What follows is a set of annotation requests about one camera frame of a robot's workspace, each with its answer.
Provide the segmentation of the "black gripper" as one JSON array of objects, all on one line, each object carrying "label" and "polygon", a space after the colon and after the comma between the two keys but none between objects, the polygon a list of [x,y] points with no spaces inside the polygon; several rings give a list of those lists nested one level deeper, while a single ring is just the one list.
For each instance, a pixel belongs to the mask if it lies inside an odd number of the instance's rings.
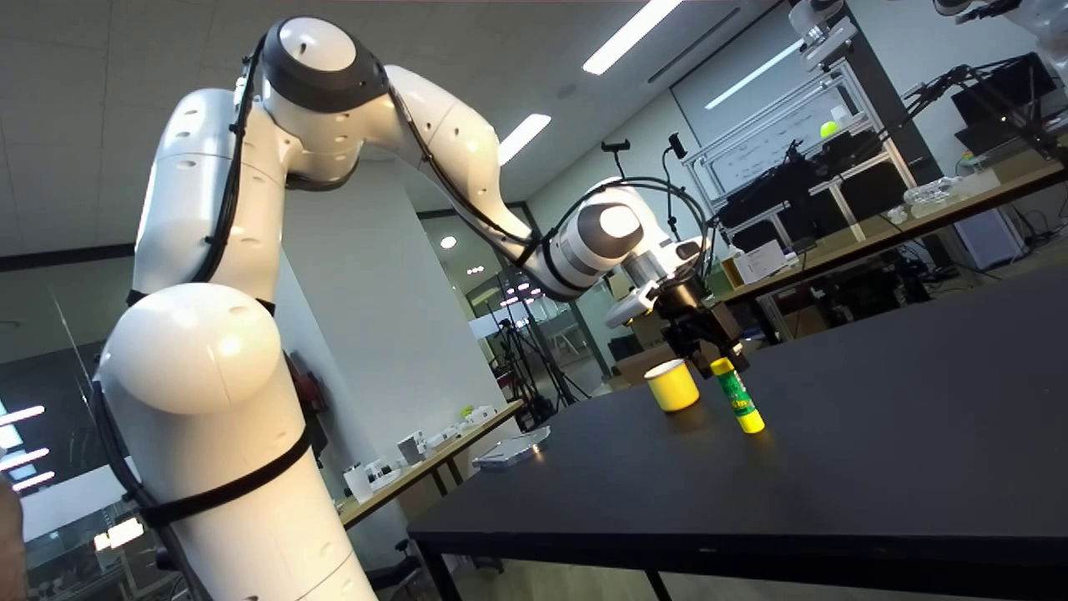
[{"label": "black gripper", "polygon": [[715,359],[735,359],[739,339],[704,308],[696,284],[675,284],[659,298],[655,310],[665,321],[669,347],[694,368],[709,368]]}]

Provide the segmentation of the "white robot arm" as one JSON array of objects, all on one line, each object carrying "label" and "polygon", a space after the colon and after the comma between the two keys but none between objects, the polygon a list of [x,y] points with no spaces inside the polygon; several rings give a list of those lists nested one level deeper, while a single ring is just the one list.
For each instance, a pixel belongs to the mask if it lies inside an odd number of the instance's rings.
[{"label": "white robot arm", "polygon": [[739,352],[696,298],[715,238],[678,241],[646,206],[671,181],[606,176],[535,231],[505,200],[497,135],[473,107],[328,17],[283,17],[233,86],[175,107],[91,380],[110,471],[196,601],[378,601],[286,361],[309,308],[283,259],[286,197],[347,183],[370,149],[427,173],[547,298],[623,275],[616,325],[660,317],[694,371]]}]

